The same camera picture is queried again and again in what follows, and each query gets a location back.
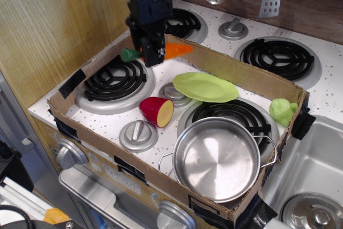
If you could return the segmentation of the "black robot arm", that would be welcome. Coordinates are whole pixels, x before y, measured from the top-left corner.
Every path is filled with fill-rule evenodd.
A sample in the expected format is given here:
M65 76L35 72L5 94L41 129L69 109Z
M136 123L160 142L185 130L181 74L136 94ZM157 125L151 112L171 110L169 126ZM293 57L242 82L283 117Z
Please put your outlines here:
M143 53L146 67L165 59L165 22L173 14L173 0L129 0L128 26L133 45Z

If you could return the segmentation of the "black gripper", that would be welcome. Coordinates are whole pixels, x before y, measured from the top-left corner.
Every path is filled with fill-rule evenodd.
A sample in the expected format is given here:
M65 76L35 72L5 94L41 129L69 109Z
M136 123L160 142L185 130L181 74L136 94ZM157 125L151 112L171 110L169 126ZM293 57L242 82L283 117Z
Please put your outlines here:
M133 44L141 49L147 68L164 62L166 43L164 23L173 13L173 0L129 0L130 28Z

